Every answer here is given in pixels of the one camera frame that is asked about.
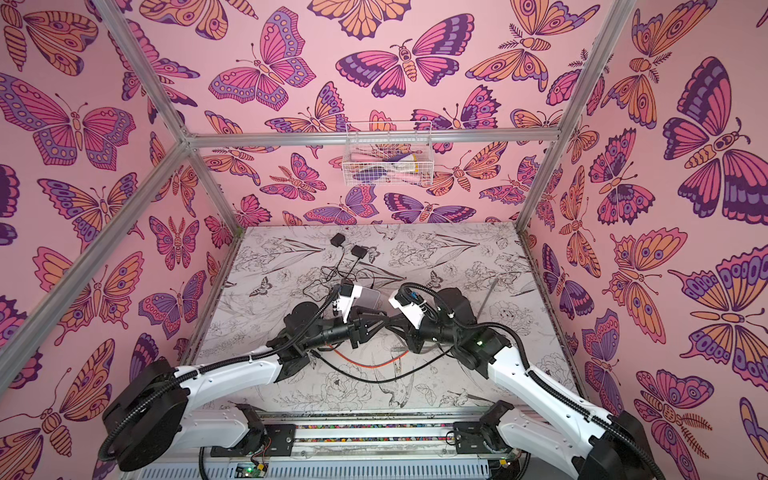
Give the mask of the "white network switch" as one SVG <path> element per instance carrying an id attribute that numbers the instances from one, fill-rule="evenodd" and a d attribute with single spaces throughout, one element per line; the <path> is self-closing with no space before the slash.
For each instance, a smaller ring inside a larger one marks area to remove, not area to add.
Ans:
<path id="1" fill-rule="evenodd" d="M 382 302 L 383 297 L 379 291 L 363 288 L 360 296 L 356 299 L 355 305 L 373 310 L 381 310 Z"/>

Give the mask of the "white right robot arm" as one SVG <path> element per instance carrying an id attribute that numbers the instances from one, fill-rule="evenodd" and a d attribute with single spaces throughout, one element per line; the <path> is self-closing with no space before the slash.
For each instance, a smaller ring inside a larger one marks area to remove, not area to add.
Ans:
<path id="1" fill-rule="evenodd" d="M 486 413 L 492 439 L 525 451 L 572 479 L 661 479 L 640 422 L 576 395 L 532 363 L 519 334 L 479 322 L 458 289 L 436 292 L 412 282 L 389 298 L 411 332 L 451 347 L 455 359 L 538 414 L 529 420 L 497 403 Z"/>

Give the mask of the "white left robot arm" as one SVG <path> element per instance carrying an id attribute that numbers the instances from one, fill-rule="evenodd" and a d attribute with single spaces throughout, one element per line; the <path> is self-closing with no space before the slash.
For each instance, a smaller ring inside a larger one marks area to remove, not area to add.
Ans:
<path id="1" fill-rule="evenodd" d="M 166 360 L 146 366 L 102 414 L 106 438 L 98 459 L 123 472 L 160 458 L 184 436 L 182 420 L 202 405 L 237 391 L 278 383 L 309 363 L 309 351 L 326 344 L 365 343 L 386 314 L 353 306 L 323 323 L 327 304 L 302 302 L 284 317 L 284 327 L 266 345 L 210 364 L 173 367 Z"/>

